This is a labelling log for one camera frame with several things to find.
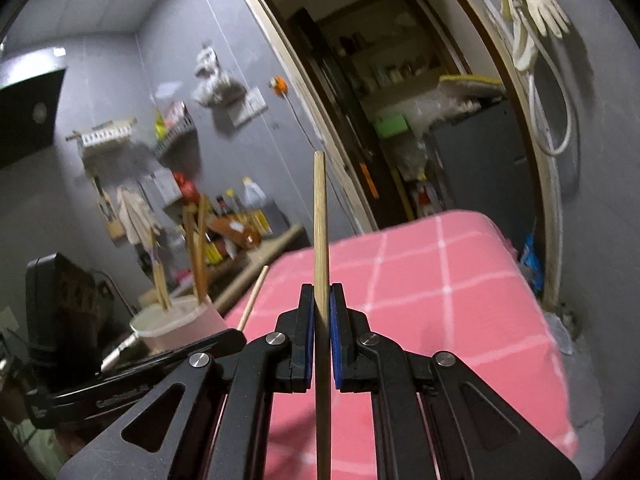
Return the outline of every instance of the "shelf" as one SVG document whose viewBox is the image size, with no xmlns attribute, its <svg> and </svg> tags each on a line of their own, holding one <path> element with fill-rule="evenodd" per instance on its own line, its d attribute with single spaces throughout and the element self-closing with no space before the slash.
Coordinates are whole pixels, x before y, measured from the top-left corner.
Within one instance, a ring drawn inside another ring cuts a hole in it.
<svg viewBox="0 0 640 480">
<path fill-rule="evenodd" d="M 400 83 L 385 86 L 373 94 L 364 96 L 360 99 L 360 104 L 365 113 L 371 115 L 380 108 L 391 106 L 436 88 L 440 76 L 445 73 L 446 69 L 443 66 L 426 70 L 420 75 L 412 76 Z"/>
<path fill-rule="evenodd" d="M 419 27 L 412 27 L 410 30 L 399 34 L 398 36 L 390 36 L 388 38 L 384 38 L 383 40 L 379 40 L 376 43 L 369 45 L 367 48 L 363 48 L 362 50 L 354 52 L 349 57 L 351 57 L 352 60 L 357 61 L 363 58 L 375 56 L 379 52 L 396 47 L 408 41 L 418 40 L 419 38 L 423 37 L 423 35 L 424 34 Z"/>
</svg>

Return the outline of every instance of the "checkered tablecloth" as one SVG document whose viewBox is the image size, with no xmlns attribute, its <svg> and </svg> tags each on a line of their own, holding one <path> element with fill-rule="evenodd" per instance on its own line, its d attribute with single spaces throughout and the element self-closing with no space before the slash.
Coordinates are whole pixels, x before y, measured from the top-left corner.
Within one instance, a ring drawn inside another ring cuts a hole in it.
<svg viewBox="0 0 640 480">
<path fill-rule="evenodd" d="M 330 280 L 371 329 L 404 350 L 457 354 L 567 456 L 577 449 L 562 363 L 542 312 L 495 225 L 449 212 L 330 246 Z M 271 267 L 245 333 L 271 332 L 313 281 L 313 251 Z M 227 317 L 235 326 L 246 297 Z M 375 479 L 369 394 L 334 390 L 332 478 Z M 276 395 L 266 478 L 316 477 L 314 394 Z"/>
</svg>

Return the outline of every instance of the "silver bolt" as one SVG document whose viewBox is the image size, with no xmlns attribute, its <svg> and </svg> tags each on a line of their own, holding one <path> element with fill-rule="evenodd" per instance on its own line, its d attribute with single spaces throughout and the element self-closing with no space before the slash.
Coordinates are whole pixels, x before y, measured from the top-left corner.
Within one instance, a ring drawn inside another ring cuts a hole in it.
<svg viewBox="0 0 640 480">
<path fill-rule="evenodd" d="M 364 346 L 375 346 L 380 342 L 380 336 L 375 332 L 365 332 L 360 336 L 360 342 Z"/>
<path fill-rule="evenodd" d="M 210 360 L 211 358 L 209 355 L 203 352 L 198 352 L 197 354 L 189 357 L 189 364 L 194 368 L 202 368 L 203 366 L 208 365 Z"/>
<path fill-rule="evenodd" d="M 436 362 L 440 366 L 453 366 L 456 363 L 456 356 L 451 352 L 438 352 Z"/>
<path fill-rule="evenodd" d="M 267 344 L 281 345 L 287 339 L 287 336 L 285 336 L 282 332 L 271 332 L 270 334 L 267 334 L 266 339 Z"/>
</svg>

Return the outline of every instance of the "white hose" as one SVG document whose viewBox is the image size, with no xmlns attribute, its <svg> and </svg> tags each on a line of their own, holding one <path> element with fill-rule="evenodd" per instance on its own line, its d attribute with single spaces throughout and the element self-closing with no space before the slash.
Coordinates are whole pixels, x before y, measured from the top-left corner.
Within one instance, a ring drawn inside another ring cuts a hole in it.
<svg viewBox="0 0 640 480">
<path fill-rule="evenodd" d="M 544 45 L 542 45 L 542 42 L 540 41 L 540 38 L 538 37 L 538 35 L 532 30 L 532 27 L 529 24 L 529 20 L 524 15 L 524 12 L 522 11 L 521 8 L 518 8 L 517 12 L 520 16 L 520 19 L 522 20 L 522 24 L 527 29 L 527 32 L 529 33 L 531 39 L 534 41 L 534 43 L 536 44 L 536 47 L 540 51 L 540 54 L 542 54 L 542 57 L 545 59 L 546 63 L 549 65 L 551 72 L 553 73 L 554 77 L 556 78 L 556 81 L 558 82 L 560 91 L 562 92 L 562 98 L 564 99 L 564 107 L 566 109 L 566 130 L 564 132 L 564 139 L 562 140 L 562 143 L 557 148 L 554 148 L 553 144 L 550 143 L 550 145 L 547 146 L 546 142 L 540 138 L 540 131 L 538 130 L 538 121 L 536 119 L 536 101 L 537 101 L 536 82 L 534 78 L 534 69 L 533 68 L 531 69 L 529 73 L 529 114 L 531 116 L 531 129 L 533 131 L 533 136 L 535 137 L 536 142 L 540 147 L 540 150 L 542 150 L 542 152 L 545 155 L 556 157 L 558 155 L 561 155 L 561 153 L 564 153 L 564 150 L 567 149 L 567 147 L 569 146 L 569 141 L 571 140 L 571 135 L 574 130 L 574 114 L 573 114 L 571 105 L 569 104 L 569 92 L 564 86 L 564 81 L 562 80 L 562 76 L 560 75 L 560 71 L 558 70 L 558 67 L 551 59 L 551 56 L 549 56 L 549 53 L 546 51 L 546 48 L 544 47 Z"/>
</svg>

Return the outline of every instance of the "orange strip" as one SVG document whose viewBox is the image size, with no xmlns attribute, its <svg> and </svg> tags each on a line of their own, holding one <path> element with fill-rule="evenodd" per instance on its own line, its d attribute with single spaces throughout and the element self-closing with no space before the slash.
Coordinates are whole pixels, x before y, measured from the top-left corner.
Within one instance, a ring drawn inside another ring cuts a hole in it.
<svg viewBox="0 0 640 480">
<path fill-rule="evenodd" d="M 369 174 L 369 168 L 367 168 L 367 165 L 364 162 L 360 163 L 360 169 L 362 170 L 364 178 L 367 180 L 367 184 L 369 184 L 369 189 L 371 190 L 373 198 L 380 198 L 378 190 L 376 189 L 376 185 L 373 183 L 371 175 Z"/>
</svg>

